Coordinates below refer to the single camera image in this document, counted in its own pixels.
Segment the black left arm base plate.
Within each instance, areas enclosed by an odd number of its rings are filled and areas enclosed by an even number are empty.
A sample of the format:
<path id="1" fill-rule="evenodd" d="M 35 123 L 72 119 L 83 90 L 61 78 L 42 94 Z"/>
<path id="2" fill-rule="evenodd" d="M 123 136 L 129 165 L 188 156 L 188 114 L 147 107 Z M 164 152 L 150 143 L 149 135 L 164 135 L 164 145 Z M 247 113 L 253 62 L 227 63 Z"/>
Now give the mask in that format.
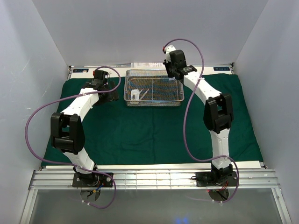
<path id="1" fill-rule="evenodd" d="M 73 177 L 72 187 L 76 188 L 87 188 L 87 187 L 107 187 L 110 188 L 113 186 L 113 173 L 104 174 L 96 174 L 96 173 L 89 173 L 89 174 L 82 174 L 76 172 Z"/>

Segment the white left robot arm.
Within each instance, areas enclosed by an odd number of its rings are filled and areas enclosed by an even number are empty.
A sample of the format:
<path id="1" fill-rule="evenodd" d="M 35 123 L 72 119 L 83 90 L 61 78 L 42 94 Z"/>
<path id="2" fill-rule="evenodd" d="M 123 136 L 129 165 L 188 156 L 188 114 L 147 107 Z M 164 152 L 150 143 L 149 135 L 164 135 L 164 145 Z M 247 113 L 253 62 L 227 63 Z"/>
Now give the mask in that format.
<path id="1" fill-rule="evenodd" d="M 95 70 L 93 79 L 87 81 L 72 103 L 50 118 L 52 147 L 61 151 L 72 164 L 78 179 L 88 186 L 100 182 L 97 165 L 86 152 L 83 120 L 95 105 L 119 99 L 115 82 L 109 82 L 110 75 L 104 70 Z"/>

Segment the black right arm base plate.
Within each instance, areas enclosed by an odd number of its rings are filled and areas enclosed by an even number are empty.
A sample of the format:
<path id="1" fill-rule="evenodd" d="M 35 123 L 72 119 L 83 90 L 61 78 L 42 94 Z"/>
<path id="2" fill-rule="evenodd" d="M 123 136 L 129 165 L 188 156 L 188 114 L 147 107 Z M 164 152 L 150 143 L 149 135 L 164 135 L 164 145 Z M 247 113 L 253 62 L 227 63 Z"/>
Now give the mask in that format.
<path id="1" fill-rule="evenodd" d="M 192 180 L 196 182 L 198 187 L 235 187 L 237 185 L 237 173 L 233 171 L 231 175 L 225 177 L 215 177 L 212 175 L 212 172 L 196 172 L 192 177 Z"/>

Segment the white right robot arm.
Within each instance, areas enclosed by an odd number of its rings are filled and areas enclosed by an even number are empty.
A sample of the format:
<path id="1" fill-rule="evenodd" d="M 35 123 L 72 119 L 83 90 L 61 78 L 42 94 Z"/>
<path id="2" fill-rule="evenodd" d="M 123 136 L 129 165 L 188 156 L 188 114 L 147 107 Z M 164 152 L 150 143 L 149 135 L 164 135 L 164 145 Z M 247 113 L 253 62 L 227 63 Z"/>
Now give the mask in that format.
<path id="1" fill-rule="evenodd" d="M 197 96 L 205 105 L 203 121 L 209 130 L 212 141 L 213 157 L 211 172 L 199 176 L 198 179 L 222 185 L 233 174 L 229 159 L 229 131 L 234 120 L 232 98 L 213 88 L 192 65 L 187 65 L 184 52 L 169 45 L 163 48 L 163 62 L 170 79 L 180 81 L 192 90 L 192 96 Z"/>

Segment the metal wire mesh tray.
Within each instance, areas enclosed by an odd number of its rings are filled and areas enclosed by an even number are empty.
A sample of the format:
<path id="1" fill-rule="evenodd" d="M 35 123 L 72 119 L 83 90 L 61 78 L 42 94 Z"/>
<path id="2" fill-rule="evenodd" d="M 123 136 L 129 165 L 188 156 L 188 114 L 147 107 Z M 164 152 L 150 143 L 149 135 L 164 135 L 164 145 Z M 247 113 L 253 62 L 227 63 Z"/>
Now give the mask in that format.
<path id="1" fill-rule="evenodd" d="M 131 90 L 140 96 L 149 89 L 141 101 L 131 101 Z M 127 106 L 180 106 L 185 99 L 183 84 L 168 78 L 165 70 L 128 70 L 125 76 L 124 100 Z"/>

